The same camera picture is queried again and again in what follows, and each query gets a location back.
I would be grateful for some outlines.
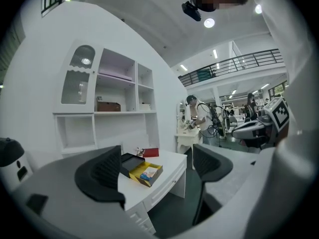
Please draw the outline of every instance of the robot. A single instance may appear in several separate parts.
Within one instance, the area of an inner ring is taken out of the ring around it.
[[[260,148],[263,144],[275,145],[280,131],[289,123],[289,111],[282,97],[274,98],[262,110],[256,120],[246,122],[231,134],[243,140],[247,147]]]

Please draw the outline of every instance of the grey floor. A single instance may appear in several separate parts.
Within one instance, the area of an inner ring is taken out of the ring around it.
[[[227,136],[227,140],[221,140],[222,147],[230,147],[232,150],[248,152],[248,148],[241,146],[238,139]],[[192,226],[200,197],[201,181],[196,171],[192,170],[191,150],[187,154],[186,192],[185,198],[173,194],[167,194],[148,214],[156,230],[155,236],[160,239],[175,236]]]

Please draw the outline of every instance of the red book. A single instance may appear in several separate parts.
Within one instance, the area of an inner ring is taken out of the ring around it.
[[[143,157],[158,157],[159,155],[159,148],[143,149]]]

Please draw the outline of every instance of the brown box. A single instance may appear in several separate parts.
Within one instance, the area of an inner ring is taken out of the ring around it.
[[[120,112],[121,105],[118,103],[111,102],[97,102],[98,112]]]

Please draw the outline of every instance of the arched glass cabinet door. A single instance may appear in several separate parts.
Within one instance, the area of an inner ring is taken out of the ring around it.
[[[103,48],[76,40],[65,57],[54,113],[93,113],[96,76]]]

